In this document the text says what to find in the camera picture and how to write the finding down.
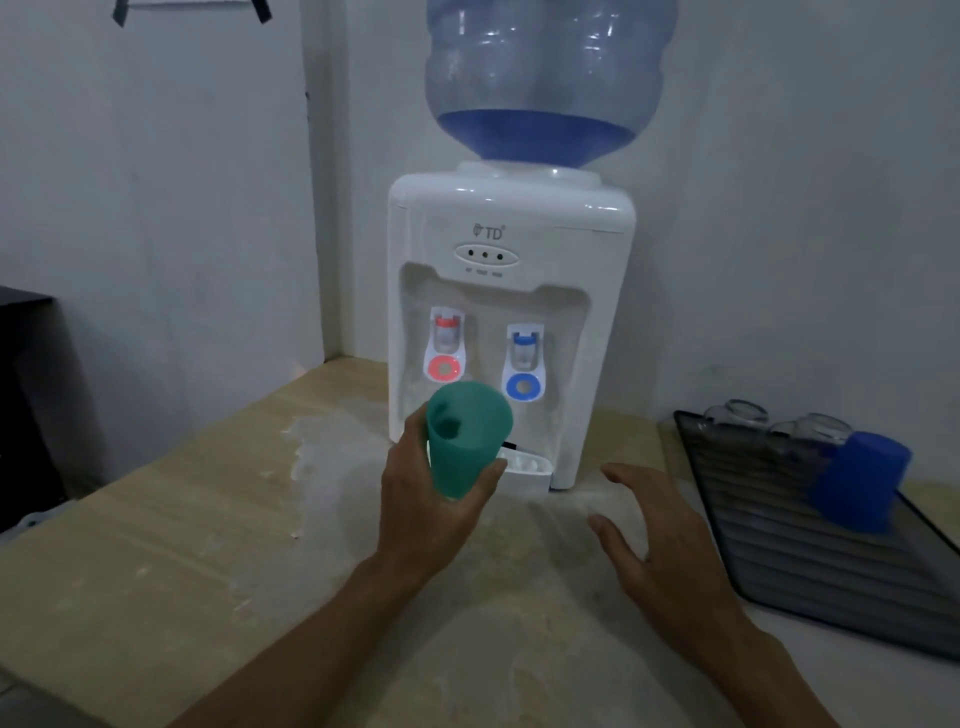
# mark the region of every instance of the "hand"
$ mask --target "hand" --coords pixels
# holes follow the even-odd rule
[[[476,527],[507,461],[494,460],[452,502],[433,487],[426,459],[426,404],[407,418],[380,480],[380,538],[374,559],[415,587],[445,569]]]
[[[633,491],[647,524],[646,560],[637,558],[609,519],[591,516],[590,528],[623,591],[664,641],[718,683],[747,654],[771,648],[768,641],[776,640],[744,614],[707,524],[671,479],[631,465],[610,463],[601,470]]]

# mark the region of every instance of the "wooden countertop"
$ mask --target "wooden countertop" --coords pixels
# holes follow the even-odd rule
[[[383,365],[330,362],[0,549],[0,666],[114,728],[169,723],[372,549],[386,396]],[[577,488],[498,494],[334,722],[738,725],[619,593],[584,523],[606,513],[644,548],[636,504],[596,471],[607,460],[664,469],[656,425],[596,412]],[[754,617],[844,724],[960,712],[954,666]]]

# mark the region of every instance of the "teal plastic cup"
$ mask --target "teal plastic cup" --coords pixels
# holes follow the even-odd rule
[[[433,485],[445,496],[459,499],[496,459],[514,428],[514,413],[492,387],[455,381],[430,398],[426,428]]]

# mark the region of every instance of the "blue plastic cup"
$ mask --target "blue plastic cup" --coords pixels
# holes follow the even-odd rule
[[[851,531],[881,533],[913,454],[896,440],[855,432],[810,489],[820,515]]]

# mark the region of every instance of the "glass cup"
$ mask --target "glass cup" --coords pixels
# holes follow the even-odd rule
[[[820,412],[811,412],[797,420],[771,425],[769,434],[787,438],[770,438],[770,447],[781,455],[803,457],[811,454],[830,458],[852,435],[853,428],[843,420]]]
[[[746,400],[727,400],[704,413],[700,431],[718,444],[754,449],[762,441],[770,416],[759,404]]]

